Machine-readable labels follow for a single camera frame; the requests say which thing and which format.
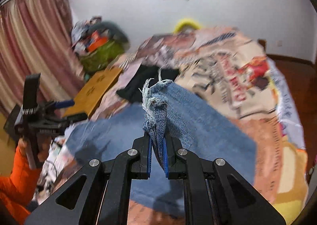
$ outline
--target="yellow handle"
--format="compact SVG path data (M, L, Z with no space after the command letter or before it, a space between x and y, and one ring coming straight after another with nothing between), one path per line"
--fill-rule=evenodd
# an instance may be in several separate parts
M174 34L177 34L177 33L181 32L182 29L183 29L185 26L192 27L192 28L195 29L195 30L202 28L202 26L201 26L198 22L196 22L196 21L194 21L194 20L192 20L192 19L182 19L182 20L180 20L180 21L177 23L177 25L175 26Z

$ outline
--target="bed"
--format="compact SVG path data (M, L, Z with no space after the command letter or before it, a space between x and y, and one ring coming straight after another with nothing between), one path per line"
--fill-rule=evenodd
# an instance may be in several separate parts
M176 84L206 100L256 143L253 186L291 224L306 201L307 154L286 80L263 47L231 27L155 35L135 54L124 54L110 64L123 73L103 96L92 120L112 118L129 105L116 91L127 85L141 64L179 68ZM51 149L39 181L44 190L35 194L39 204L80 169L67 147L75 126L57 139L66 140L61 149ZM131 200L128 224L134 223L184 224L184 219Z

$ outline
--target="black gripper frame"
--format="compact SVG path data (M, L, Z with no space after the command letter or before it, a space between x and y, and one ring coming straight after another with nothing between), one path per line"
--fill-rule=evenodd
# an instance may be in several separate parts
M55 110L74 105L73 100L45 103L37 103L37 93L40 87L41 74L27 76L24 82L23 106L15 121L16 135L29 141L31 147L28 152L28 161L31 169L39 169L43 166L37 155L40 152L39 135L60 136L70 124L83 121L88 118L86 113L78 113L63 118L58 118Z
M93 159L36 208L25 225L127 224L132 179L150 177L149 136L115 159Z
M168 179L182 179L186 225L285 225L283 217L225 160L182 150L165 134ZM106 162L91 160L27 218L25 225L126 225L132 179L148 179L149 136Z
M208 161L165 133L168 179L183 179L186 225L285 225L284 218L226 160Z

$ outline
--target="pink curtain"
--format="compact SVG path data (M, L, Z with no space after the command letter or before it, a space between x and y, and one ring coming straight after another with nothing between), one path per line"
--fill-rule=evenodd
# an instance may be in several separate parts
M0 111L22 104L25 76L33 73L41 73L39 100L78 93L83 72L71 29L68 0L10 0L0 7Z

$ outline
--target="white wall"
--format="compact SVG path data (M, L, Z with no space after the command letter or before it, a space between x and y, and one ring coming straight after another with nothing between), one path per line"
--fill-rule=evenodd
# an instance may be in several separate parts
M128 35L131 51L146 38L171 32L179 19L190 17L205 26L235 26L254 39L266 39L268 53L315 60L317 14L309 0L69 1L79 20L102 15L117 23ZM277 40L283 41L282 47L277 47Z

